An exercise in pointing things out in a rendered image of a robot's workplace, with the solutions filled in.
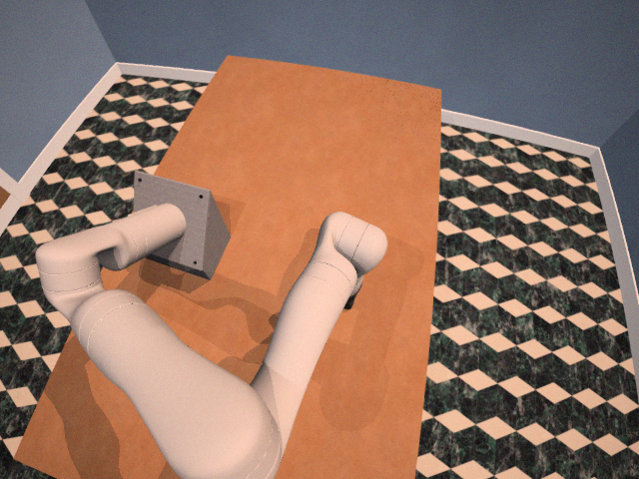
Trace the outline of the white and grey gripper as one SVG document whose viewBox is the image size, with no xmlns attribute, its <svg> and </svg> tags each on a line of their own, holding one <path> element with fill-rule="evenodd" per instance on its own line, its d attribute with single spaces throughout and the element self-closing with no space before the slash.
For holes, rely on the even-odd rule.
<svg viewBox="0 0 639 479">
<path fill-rule="evenodd" d="M 352 308 L 353 303 L 354 303 L 355 295 L 356 295 L 356 294 L 360 291 L 360 289 L 361 289 L 361 284 L 362 284 L 362 279 L 361 279 L 361 281 L 360 281 L 360 282 L 359 282 L 359 283 L 358 283 L 358 284 L 354 287 L 354 289 L 353 289 L 353 291 L 352 291 L 352 293 L 351 293 L 351 295 L 350 295 L 350 297 L 349 297 L 349 300 L 347 301 L 346 305 L 344 306 L 344 309 L 351 309 L 351 308 Z M 352 298 L 351 298 L 351 297 L 352 297 Z"/>
</svg>

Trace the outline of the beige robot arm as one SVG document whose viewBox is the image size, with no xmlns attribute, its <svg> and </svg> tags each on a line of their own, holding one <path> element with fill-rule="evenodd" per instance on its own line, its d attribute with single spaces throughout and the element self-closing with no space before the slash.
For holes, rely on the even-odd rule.
<svg viewBox="0 0 639 479">
<path fill-rule="evenodd" d="M 130 398 L 179 477 L 274 479 L 322 350 L 356 284 L 383 259 L 386 235 L 344 212 L 323 220 L 248 385 L 185 344 L 131 292 L 105 290 L 99 264 L 122 270 L 184 235 L 176 206 L 153 207 L 38 247 L 44 294 Z"/>
</svg>

